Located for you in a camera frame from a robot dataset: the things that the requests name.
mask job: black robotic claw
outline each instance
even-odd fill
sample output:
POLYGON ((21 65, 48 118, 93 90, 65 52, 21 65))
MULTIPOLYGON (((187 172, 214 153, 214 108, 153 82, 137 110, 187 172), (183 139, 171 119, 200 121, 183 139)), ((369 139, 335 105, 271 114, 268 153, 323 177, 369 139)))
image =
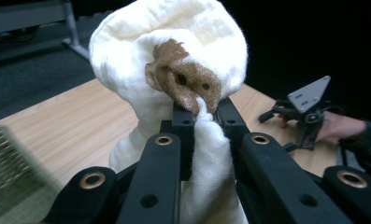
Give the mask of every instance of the black robotic claw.
POLYGON ((333 109, 337 109, 338 113, 344 113, 340 106, 334 105, 330 101, 320 102, 312 106, 308 111, 300 113, 290 101, 276 100, 272 109, 263 113, 258 119, 263 123, 272 119, 275 114, 280 114, 287 120, 297 120, 300 133, 296 143, 287 148, 287 151, 297 148, 313 150, 317 135, 324 122, 324 111, 333 109))
MULTIPOLYGON (((270 112, 301 118, 286 104, 270 112)), ((316 111, 324 109, 302 117, 307 127, 321 120, 316 111)), ((220 101, 216 121, 230 139, 235 191, 249 223, 371 223, 369 174, 345 166, 329 167, 322 177, 303 170, 286 152, 290 144, 283 148, 268 134, 251 133, 230 98, 220 101)), ((192 112, 174 105, 173 118, 162 121, 139 161, 117 174, 98 166, 82 170, 39 223, 178 224, 181 182, 192 176, 193 129, 192 112)))

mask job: towel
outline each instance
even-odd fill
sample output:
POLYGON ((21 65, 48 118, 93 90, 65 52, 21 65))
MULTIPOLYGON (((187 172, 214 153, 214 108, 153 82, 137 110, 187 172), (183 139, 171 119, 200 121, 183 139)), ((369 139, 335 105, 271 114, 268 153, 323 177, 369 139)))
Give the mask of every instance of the towel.
POLYGON ((162 120, 172 119, 173 104, 181 105, 195 118, 193 174, 181 195, 181 223, 243 223, 229 140, 212 120, 220 99, 240 89, 248 59, 242 31, 223 5, 134 1, 101 22, 89 51, 96 77, 129 102, 138 118, 112 149, 109 167, 120 172, 137 162, 162 120), (200 195, 211 200, 197 202, 200 195))

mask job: gray carpet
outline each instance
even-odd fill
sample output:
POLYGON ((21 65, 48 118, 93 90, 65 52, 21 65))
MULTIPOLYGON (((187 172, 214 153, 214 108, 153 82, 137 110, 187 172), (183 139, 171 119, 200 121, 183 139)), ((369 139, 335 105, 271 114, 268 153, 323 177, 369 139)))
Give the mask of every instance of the gray carpet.
MULTIPOLYGON (((109 13, 78 18, 83 47, 109 13)), ((89 62, 62 43, 68 37, 65 22, 16 38, 0 36, 0 119, 95 78, 89 62)))

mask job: wooden table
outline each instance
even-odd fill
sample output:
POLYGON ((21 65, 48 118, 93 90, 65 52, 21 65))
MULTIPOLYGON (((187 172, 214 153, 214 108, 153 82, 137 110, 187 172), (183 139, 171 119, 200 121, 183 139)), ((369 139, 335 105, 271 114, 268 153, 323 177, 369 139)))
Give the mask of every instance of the wooden table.
MULTIPOLYGON (((273 99, 247 85, 231 99, 251 132, 269 134, 282 145, 295 142, 293 129, 280 129, 277 118, 258 121, 273 99)), ((108 167, 110 151, 136 124, 133 108, 97 79, 0 120, 62 186, 85 168, 108 167)), ((337 144, 323 141, 314 151, 297 149, 291 155, 303 169, 321 176, 336 164, 337 144)))

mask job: sleeve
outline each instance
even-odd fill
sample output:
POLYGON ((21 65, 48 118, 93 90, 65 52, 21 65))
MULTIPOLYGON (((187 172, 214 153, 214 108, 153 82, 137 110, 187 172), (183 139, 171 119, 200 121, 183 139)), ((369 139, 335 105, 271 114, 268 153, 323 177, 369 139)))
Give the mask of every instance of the sleeve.
POLYGON ((357 155, 371 157, 371 121, 366 120, 366 130, 357 141, 340 140, 340 144, 345 149, 354 152, 357 155))
POLYGON ((343 148, 354 152, 357 162, 371 175, 371 121, 365 122, 366 130, 359 140, 339 140, 339 143, 343 148))

